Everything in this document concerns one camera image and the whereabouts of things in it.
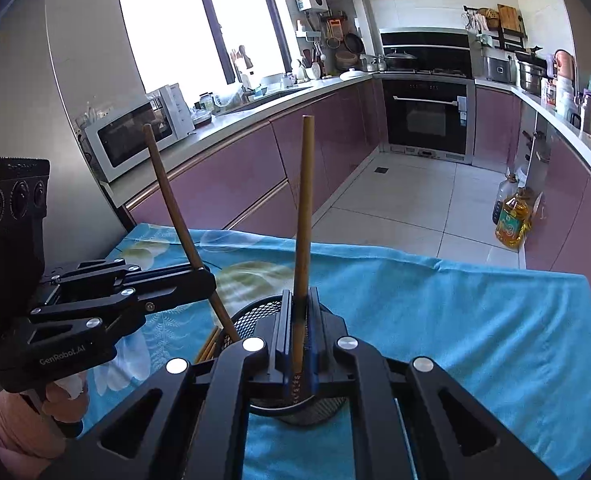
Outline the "left hand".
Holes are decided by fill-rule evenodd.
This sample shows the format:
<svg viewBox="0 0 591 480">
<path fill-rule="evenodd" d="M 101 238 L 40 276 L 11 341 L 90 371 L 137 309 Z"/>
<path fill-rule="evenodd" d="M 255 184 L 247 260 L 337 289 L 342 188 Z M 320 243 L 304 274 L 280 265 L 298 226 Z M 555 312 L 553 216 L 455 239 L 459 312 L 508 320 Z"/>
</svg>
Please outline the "left hand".
<svg viewBox="0 0 591 480">
<path fill-rule="evenodd" d="M 64 452 L 66 437 L 51 428 L 50 420 L 80 422 L 89 405 L 87 374 L 75 374 L 71 380 L 80 388 L 78 396 L 52 382 L 38 410 L 20 394 L 0 391 L 0 462 L 12 477 L 35 479 Z"/>
</svg>

